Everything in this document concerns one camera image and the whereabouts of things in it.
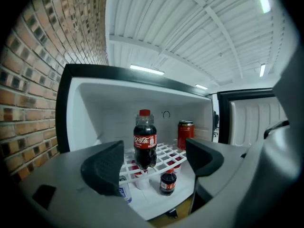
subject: ceiling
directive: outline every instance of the ceiling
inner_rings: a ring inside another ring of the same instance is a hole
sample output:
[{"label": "ceiling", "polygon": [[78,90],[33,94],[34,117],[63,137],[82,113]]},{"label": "ceiling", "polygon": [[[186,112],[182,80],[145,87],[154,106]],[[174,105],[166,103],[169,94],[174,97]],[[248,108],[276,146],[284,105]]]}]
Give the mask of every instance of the ceiling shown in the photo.
[{"label": "ceiling", "polygon": [[208,93],[273,86],[298,36],[283,7],[270,6],[263,13],[260,0],[107,0],[109,65],[156,68]]}]

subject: white wire rack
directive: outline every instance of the white wire rack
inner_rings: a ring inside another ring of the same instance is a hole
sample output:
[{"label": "white wire rack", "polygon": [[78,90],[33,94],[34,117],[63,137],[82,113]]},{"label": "white wire rack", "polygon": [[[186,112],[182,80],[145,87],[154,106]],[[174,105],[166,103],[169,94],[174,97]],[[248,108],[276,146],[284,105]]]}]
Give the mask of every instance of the white wire rack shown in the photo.
[{"label": "white wire rack", "polygon": [[[165,171],[172,169],[173,167],[183,163],[187,160],[186,152],[181,151],[177,148],[176,143],[167,144],[167,143],[159,143],[156,146],[156,154],[157,161],[156,165],[151,168],[148,168],[148,172],[145,173],[143,170],[137,169],[132,170],[133,166],[136,166],[135,163],[132,163],[134,160],[134,152],[128,152],[124,155],[124,163],[122,168],[120,169],[119,176],[124,176],[126,178],[125,181],[120,181],[119,184],[125,184],[130,182],[135,182],[140,179],[149,178],[153,175],[162,174]],[[135,177],[135,173],[141,172],[141,177]]]}]

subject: coca-cola bottle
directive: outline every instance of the coca-cola bottle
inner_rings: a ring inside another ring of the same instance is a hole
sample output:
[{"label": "coca-cola bottle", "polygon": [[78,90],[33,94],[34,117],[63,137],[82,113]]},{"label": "coca-cola bottle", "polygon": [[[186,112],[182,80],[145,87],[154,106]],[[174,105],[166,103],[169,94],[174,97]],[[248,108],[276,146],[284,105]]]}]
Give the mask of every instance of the coca-cola bottle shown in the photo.
[{"label": "coca-cola bottle", "polygon": [[135,163],[142,170],[156,164],[156,128],[150,121],[150,110],[139,111],[139,123],[134,128]]}]

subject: shelf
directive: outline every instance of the shelf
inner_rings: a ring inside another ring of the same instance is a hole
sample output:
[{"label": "shelf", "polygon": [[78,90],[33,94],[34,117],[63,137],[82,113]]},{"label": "shelf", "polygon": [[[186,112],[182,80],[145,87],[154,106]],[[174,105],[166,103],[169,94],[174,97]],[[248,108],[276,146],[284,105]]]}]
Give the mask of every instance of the shelf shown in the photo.
[{"label": "shelf", "polygon": [[195,174],[188,161],[181,165],[174,192],[170,196],[160,194],[160,175],[150,178],[150,187],[140,190],[135,183],[129,183],[132,201],[129,206],[144,220],[162,215],[178,206],[194,192]]},{"label": "shelf", "polygon": [[[156,165],[151,168],[148,168],[148,172],[145,173],[143,170],[137,169],[132,170],[133,166],[136,166],[135,163],[132,163],[134,160],[134,152],[128,152],[124,155],[124,163],[119,172],[119,176],[124,176],[126,178],[125,181],[120,181],[119,184],[131,183],[141,179],[150,178],[154,175],[159,175],[164,173],[165,171],[174,168],[175,166],[183,163],[187,160],[186,152],[181,151],[177,148],[177,141],[174,141],[171,144],[167,143],[159,143],[156,146],[156,154],[157,161]],[[142,177],[135,177],[135,173],[141,172]]]}]

